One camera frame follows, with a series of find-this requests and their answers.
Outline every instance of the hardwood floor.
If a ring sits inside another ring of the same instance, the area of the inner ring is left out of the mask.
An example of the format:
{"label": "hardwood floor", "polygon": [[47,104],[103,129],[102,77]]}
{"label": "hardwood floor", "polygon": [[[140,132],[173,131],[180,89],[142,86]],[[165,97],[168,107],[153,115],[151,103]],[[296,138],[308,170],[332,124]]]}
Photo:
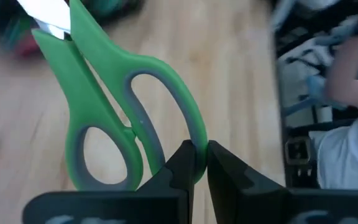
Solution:
{"label": "hardwood floor", "polygon": [[[106,31],[124,49],[169,63],[198,103],[209,139],[283,184],[269,15],[264,0],[147,0],[139,15]],[[141,76],[132,86],[168,159],[189,138],[185,120],[154,78]],[[73,189],[63,157],[68,121],[65,96],[46,62],[0,49],[0,224],[20,223],[25,203],[38,194]],[[88,131],[86,160],[105,182],[126,175],[119,151],[97,129]],[[142,182],[149,178],[145,165]],[[216,223],[206,175],[193,208],[193,223]]]}

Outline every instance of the green scissors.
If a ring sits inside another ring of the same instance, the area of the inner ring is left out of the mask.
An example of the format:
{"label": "green scissors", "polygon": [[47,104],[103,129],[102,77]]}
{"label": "green scissors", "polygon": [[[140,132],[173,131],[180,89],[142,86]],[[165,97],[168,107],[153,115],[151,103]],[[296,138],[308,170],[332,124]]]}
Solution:
{"label": "green scissors", "polygon": [[[143,176],[137,136],[152,174],[165,164],[154,127],[135,96],[131,81],[140,74],[159,79],[181,109],[196,152],[196,180],[206,168],[208,139],[201,113],[178,74],[163,61],[126,52],[110,41],[80,0],[18,0],[40,29],[33,35],[66,96],[70,109],[65,157],[68,173],[80,190],[135,190]],[[98,85],[85,59],[92,64],[132,127],[123,125]],[[116,143],[127,167],[127,177],[118,184],[96,180],[85,164],[83,143],[88,128],[102,129]]]}

